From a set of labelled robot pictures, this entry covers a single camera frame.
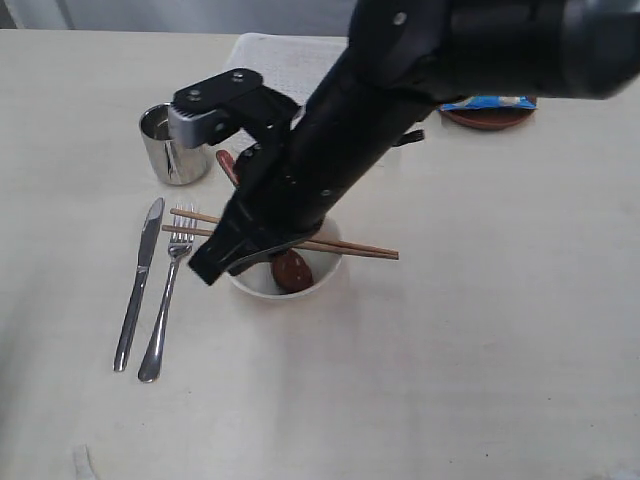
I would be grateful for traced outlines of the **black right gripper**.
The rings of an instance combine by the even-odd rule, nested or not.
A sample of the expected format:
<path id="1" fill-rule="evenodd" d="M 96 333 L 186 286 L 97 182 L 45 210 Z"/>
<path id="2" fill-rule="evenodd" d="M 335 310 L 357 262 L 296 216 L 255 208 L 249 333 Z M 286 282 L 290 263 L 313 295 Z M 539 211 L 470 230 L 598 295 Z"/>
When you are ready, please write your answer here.
<path id="1" fill-rule="evenodd" d="M 296 125 L 288 100 L 236 86 L 224 109 L 260 151 L 242 164 L 221 223 L 188 261 L 207 285 L 310 240 L 327 212 L 400 137 L 400 92 L 357 79 L 322 82 Z"/>

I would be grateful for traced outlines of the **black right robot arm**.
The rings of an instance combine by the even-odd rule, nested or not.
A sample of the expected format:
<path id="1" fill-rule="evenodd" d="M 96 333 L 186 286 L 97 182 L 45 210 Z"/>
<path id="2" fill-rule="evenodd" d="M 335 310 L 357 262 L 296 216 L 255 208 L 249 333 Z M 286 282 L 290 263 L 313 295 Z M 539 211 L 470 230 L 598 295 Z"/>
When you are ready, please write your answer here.
<path id="1" fill-rule="evenodd" d="M 361 1 L 348 44 L 303 106 L 234 69 L 178 91 L 188 147 L 254 139 L 238 187 L 190 260 L 205 282 L 313 236 L 416 122 L 479 95 L 606 99 L 639 73 L 635 1 Z"/>

